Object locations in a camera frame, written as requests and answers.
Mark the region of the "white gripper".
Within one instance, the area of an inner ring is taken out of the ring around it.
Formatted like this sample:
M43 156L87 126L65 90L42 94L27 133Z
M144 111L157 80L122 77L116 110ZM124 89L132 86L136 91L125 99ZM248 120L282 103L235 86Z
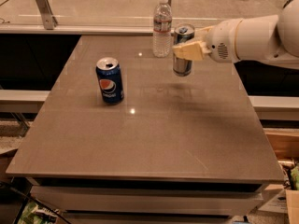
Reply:
M240 22L241 19L234 19L196 28L194 37L199 40L176 44L172 50L179 59L202 61L209 54L218 63L236 63L239 61L235 45Z

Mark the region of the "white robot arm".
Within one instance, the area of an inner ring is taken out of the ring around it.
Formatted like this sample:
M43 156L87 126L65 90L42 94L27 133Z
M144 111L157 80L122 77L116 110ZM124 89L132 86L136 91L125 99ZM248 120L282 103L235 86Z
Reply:
M299 0L278 15L223 21L199 31L199 36L173 47L176 57L217 63L254 61L299 69Z

